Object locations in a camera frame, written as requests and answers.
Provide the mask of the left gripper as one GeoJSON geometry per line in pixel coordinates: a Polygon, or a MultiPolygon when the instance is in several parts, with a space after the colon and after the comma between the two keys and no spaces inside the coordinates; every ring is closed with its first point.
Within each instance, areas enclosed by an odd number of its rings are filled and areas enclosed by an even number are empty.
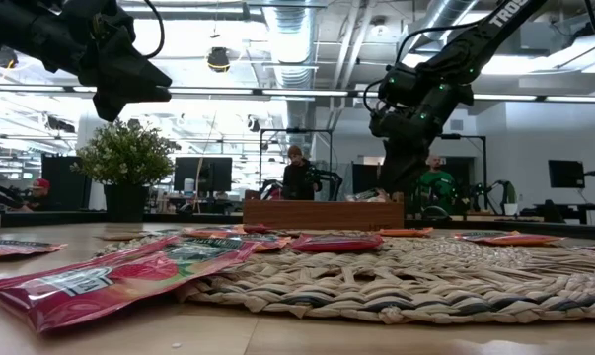
{"type": "Polygon", "coordinates": [[[99,118],[115,121],[128,104],[171,99],[172,79],[133,47],[134,19],[116,0],[63,0],[57,20],[54,66],[96,88],[99,118]]]}

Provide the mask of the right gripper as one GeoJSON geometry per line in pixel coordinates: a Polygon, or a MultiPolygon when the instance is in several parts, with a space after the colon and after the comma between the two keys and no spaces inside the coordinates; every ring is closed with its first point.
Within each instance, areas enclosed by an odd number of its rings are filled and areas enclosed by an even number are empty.
{"type": "Polygon", "coordinates": [[[455,102],[450,99],[429,100],[418,106],[383,104],[370,110],[369,130],[385,147],[382,189],[405,192],[423,174],[428,150],[411,146],[430,145],[454,110],[455,102]]]}

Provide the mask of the orange tea packet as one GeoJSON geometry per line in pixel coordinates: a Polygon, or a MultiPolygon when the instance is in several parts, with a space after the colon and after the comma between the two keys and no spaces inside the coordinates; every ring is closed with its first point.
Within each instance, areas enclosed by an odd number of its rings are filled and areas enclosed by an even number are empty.
{"type": "Polygon", "coordinates": [[[456,233],[453,235],[458,240],[490,246],[543,246],[563,240],[563,237],[521,234],[512,232],[472,231],[456,233]]]}
{"type": "Polygon", "coordinates": [[[255,252],[264,252],[274,249],[283,249],[291,243],[292,238],[277,235],[252,235],[247,236],[247,241],[256,244],[255,252]]]}
{"type": "Polygon", "coordinates": [[[50,244],[15,240],[0,240],[0,257],[11,255],[30,255],[63,250],[67,244],[50,244]]]}
{"type": "Polygon", "coordinates": [[[244,235],[243,225],[185,227],[181,234],[192,238],[226,238],[230,235],[244,235]]]}
{"type": "Polygon", "coordinates": [[[420,229],[381,229],[378,234],[381,237],[392,237],[392,238],[426,238],[429,237],[432,228],[420,228],[420,229]]]}

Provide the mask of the person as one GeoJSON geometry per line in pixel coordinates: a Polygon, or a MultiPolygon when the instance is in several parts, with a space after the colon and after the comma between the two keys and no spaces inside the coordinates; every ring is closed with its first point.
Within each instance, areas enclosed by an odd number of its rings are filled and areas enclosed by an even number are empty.
{"type": "Polygon", "coordinates": [[[436,205],[447,214],[454,213],[455,180],[441,168],[441,158],[429,155],[428,170],[420,177],[420,191],[427,205],[436,205]]]}
{"type": "Polygon", "coordinates": [[[50,182],[44,178],[37,178],[32,186],[32,194],[19,208],[20,212],[44,211],[49,208],[50,182]]]}
{"type": "Polygon", "coordinates": [[[285,200],[314,200],[322,189],[321,182],[309,173],[312,163],[306,159],[298,146],[287,151],[289,164],[285,167],[282,180],[282,197],[285,200]]]}

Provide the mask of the black arched clamp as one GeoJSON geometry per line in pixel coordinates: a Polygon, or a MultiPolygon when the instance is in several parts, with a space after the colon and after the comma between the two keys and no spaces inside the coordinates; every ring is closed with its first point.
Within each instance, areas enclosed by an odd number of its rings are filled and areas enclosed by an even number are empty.
{"type": "Polygon", "coordinates": [[[450,214],[439,206],[427,206],[421,212],[421,219],[425,221],[450,221],[450,214]]]}

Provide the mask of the green potted plant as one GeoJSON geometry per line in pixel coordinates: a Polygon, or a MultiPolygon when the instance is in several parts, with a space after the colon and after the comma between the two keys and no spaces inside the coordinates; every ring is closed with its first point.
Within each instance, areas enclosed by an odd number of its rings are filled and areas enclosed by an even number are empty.
{"type": "Polygon", "coordinates": [[[104,187],[107,214],[112,222],[143,220],[149,188],[174,170],[170,155],[176,144],[157,127],[116,121],[99,127],[76,151],[72,170],[104,187]]]}

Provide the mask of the black hanging dome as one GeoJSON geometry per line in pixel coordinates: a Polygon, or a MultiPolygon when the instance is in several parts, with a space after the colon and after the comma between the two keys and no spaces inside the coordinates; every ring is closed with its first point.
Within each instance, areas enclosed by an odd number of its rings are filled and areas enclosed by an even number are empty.
{"type": "Polygon", "coordinates": [[[216,73],[228,72],[231,63],[226,47],[212,47],[207,55],[207,66],[210,70],[216,73]]]}
{"type": "Polygon", "coordinates": [[[3,46],[0,49],[0,67],[4,69],[14,69],[19,64],[17,53],[9,47],[3,46]]]}

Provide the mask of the wooden three-compartment tray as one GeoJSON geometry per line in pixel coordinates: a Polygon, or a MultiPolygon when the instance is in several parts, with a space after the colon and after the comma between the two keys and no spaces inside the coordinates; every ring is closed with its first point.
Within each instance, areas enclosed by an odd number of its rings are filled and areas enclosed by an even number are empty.
{"type": "Polygon", "coordinates": [[[404,226],[405,206],[396,202],[246,200],[243,223],[274,229],[378,231],[404,226]]]}

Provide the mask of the round woven placemat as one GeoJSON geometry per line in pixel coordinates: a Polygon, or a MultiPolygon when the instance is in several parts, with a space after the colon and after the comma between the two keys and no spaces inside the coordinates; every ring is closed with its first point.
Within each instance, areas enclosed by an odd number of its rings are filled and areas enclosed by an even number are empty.
{"type": "Polygon", "coordinates": [[[175,294],[253,313],[387,324],[595,319],[595,250],[447,237],[388,239],[365,252],[284,248],[192,280],[175,294]]]}

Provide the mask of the green cactus white pot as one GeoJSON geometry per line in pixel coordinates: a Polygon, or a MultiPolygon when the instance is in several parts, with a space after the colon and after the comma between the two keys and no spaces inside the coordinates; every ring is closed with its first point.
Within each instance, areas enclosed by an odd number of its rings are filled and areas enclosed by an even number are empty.
{"type": "Polygon", "coordinates": [[[502,208],[506,216],[514,216],[518,211],[516,190],[510,181],[503,185],[502,208]]]}

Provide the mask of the black upright panel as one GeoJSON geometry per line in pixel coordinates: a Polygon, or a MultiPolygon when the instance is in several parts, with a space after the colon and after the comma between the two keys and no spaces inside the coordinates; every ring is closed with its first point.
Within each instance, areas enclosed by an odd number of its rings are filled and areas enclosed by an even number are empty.
{"type": "Polygon", "coordinates": [[[91,179],[77,171],[79,157],[43,156],[41,177],[50,183],[49,204],[58,211],[86,210],[89,206],[91,179]]]}

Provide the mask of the black computer monitor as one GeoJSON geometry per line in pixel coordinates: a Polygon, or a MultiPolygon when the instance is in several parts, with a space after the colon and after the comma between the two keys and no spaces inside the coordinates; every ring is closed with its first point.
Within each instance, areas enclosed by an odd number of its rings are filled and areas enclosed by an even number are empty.
{"type": "Polygon", "coordinates": [[[194,180],[200,191],[230,191],[232,186],[231,158],[177,157],[175,159],[174,190],[184,191],[185,180],[194,180]]]}
{"type": "Polygon", "coordinates": [[[580,161],[548,160],[551,188],[584,188],[584,168],[580,161]]]}

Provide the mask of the black desk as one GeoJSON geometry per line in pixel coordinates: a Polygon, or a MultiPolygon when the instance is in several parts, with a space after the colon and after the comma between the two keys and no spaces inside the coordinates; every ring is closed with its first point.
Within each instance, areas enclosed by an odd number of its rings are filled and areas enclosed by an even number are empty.
{"type": "Polygon", "coordinates": [[[595,211],[595,204],[556,204],[546,200],[544,204],[536,204],[534,212],[549,223],[565,223],[567,220],[577,220],[580,225],[586,225],[590,212],[595,211]]]}

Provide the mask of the black gantry frame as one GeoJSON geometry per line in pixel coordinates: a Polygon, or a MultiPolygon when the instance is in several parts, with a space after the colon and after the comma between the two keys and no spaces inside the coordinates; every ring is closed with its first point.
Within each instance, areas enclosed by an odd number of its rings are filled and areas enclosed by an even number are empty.
{"type": "MultiPolygon", "coordinates": [[[[487,183],[488,183],[488,172],[487,172],[487,138],[484,135],[467,135],[467,134],[459,134],[459,133],[442,133],[442,134],[438,134],[436,136],[439,139],[442,140],[468,140],[469,143],[471,143],[472,139],[477,139],[480,140],[482,143],[482,147],[481,147],[481,152],[482,152],[482,162],[483,162],[483,188],[487,187],[487,183]]],[[[489,207],[489,198],[487,196],[487,192],[483,193],[483,202],[484,202],[484,207],[487,208],[489,207]]]]}
{"type": "Polygon", "coordinates": [[[334,145],[333,145],[333,131],[331,129],[310,129],[310,128],[300,128],[300,127],[292,127],[292,128],[262,128],[260,130],[259,136],[259,186],[262,186],[262,145],[266,142],[264,139],[264,135],[266,132],[271,132],[273,135],[277,133],[286,133],[287,135],[297,134],[297,135],[306,135],[306,134],[315,134],[315,133],[324,133],[328,135],[328,147],[329,147],[329,163],[328,163],[328,170],[322,173],[323,180],[327,180],[330,185],[329,190],[329,201],[334,201],[337,199],[338,189],[340,188],[340,183],[334,179],[334,169],[333,169],[333,159],[334,159],[334,145]]]}

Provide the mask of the silver ventilation duct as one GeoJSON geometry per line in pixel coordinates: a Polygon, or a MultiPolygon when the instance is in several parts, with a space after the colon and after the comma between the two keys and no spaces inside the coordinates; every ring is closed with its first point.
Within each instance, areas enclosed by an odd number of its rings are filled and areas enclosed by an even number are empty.
{"type": "MultiPolygon", "coordinates": [[[[424,17],[412,23],[409,31],[459,25],[478,2],[479,0],[431,0],[424,17]]],[[[449,30],[442,30],[416,35],[406,44],[406,49],[416,50],[432,42],[443,41],[449,33],[449,30]]]]}
{"type": "MultiPolygon", "coordinates": [[[[280,89],[314,89],[315,69],[309,69],[314,58],[316,11],[306,6],[308,0],[271,0],[273,6],[263,9],[269,28],[270,54],[275,67],[275,81],[280,89]]],[[[306,99],[288,99],[286,128],[314,129],[315,107],[306,99]]],[[[313,133],[287,133],[289,145],[309,151],[313,133]]]]}

